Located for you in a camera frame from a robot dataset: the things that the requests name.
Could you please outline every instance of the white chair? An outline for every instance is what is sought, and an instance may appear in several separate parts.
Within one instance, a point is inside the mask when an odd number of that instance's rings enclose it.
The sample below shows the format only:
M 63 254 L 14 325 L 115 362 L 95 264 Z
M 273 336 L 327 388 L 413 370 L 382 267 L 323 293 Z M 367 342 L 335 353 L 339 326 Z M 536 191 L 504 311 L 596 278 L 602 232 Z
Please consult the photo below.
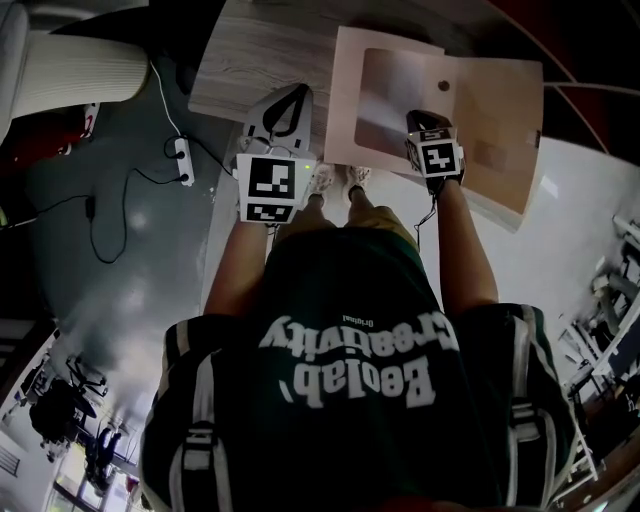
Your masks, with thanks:
M 24 6 L 0 0 L 0 143 L 16 117 L 135 96 L 148 67 L 137 46 L 30 33 Z

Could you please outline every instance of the green t-shirt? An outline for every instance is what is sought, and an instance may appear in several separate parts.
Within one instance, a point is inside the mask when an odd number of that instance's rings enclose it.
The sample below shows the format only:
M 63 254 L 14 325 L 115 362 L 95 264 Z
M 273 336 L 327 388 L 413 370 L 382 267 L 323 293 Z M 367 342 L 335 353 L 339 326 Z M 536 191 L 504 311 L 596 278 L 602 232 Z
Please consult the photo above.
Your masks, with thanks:
M 168 331 L 141 455 L 147 494 L 156 510 L 171 506 L 171 465 L 193 426 L 196 374 L 209 357 L 214 443 L 224 444 L 236 512 L 356 510 L 411 495 L 504 505 L 513 478 L 514 319 L 524 325 L 523 311 L 484 306 L 452 326 L 418 254 L 398 235 L 344 228 L 292 236 L 271 252 L 247 317 L 206 316 Z M 540 347 L 545 360 L 530 366 L 529 387 L 532 374 L 546 368 L 547 376 L 533 386 L 540 396 L 529 395 L 551 403 L 556 476 L 575 432 L 541 313 L 528 311 L 531 351 Z M 215 509 L 213 473 L 183 489 L 191 502 L 194 489 L 213 482 L 203 496 Z

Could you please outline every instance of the shorts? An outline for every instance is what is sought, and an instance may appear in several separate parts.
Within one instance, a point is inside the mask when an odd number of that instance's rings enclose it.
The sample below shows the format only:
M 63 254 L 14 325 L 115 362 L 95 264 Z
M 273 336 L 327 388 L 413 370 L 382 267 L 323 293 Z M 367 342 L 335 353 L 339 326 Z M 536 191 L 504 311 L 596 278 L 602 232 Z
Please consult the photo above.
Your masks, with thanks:
M 349 222 L 344 225 L 345 228 L 370 228 L 384 229 L 391 231 L 398 236 L 404 238 L 413 247 L 418 254 L 420 248 L 411 233 L 402 225 L 400 219 L 396 217 L 393 210 L 388 206 L 376 206 L 369 210 L 365 210 L 356 214 Z M 290 224 L 281 226 L 278 229 L 274 244 L 280 243 L 285 238 L 298 234 L 307 233 L 309 231 L 317 231 L 320 229 L 336 229 L 337 226 L 325 219 L 322 215 L 318 215 L 316 211 L 300 210 L 296 213 Z

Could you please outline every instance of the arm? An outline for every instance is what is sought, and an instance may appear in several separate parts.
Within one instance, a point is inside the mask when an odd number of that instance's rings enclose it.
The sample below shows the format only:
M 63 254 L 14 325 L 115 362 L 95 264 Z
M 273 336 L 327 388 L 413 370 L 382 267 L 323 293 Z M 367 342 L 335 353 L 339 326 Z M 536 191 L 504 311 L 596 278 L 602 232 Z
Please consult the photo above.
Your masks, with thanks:
M 446 180 L 438 198 L 440 289 L 445 313 L 456 317 L 498 302 L 498 288 L 471 212 L 455 180 Z
M 227 240 L 204 314 L 246 314 L 262 280 L 266 253 L 267 226 L 237 220 Z

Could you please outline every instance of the white cable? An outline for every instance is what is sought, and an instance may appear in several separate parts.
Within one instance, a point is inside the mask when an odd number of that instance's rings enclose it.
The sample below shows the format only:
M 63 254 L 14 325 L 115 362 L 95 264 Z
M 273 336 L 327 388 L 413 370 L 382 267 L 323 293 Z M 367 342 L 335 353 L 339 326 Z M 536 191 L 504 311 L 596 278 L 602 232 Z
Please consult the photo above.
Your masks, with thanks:
M 158 70 L 153 65 L 153 62 L 151 62 L 151 59 L 149 59 L 149 64 L 151 64 L 151 69 L 153 69 L 154 73 L 158 77 L 158 88 L 160 89 L 160 96 L 162 97 L 162 104 L 164 105 L 164 111 L 167 114 L 167 119 L 169 119 L 169 122 L 171 123 L 171 126 L 173 126 L 175 128 L 175 130 L 178 133 L 178 135 L 181 136 L 182 133 L 180 133 L 180 130 L 178 130 L 178 127 L 176 126 L 176 123 L 173 122 L 173 119 L 171 119 L 171 116 L 169 115 L 169 109 L 167 108 L 167 100 L 164 98 L 164 92 L 162 92 L 162 78 L 160 78 L 160 73 L 158 73 Z

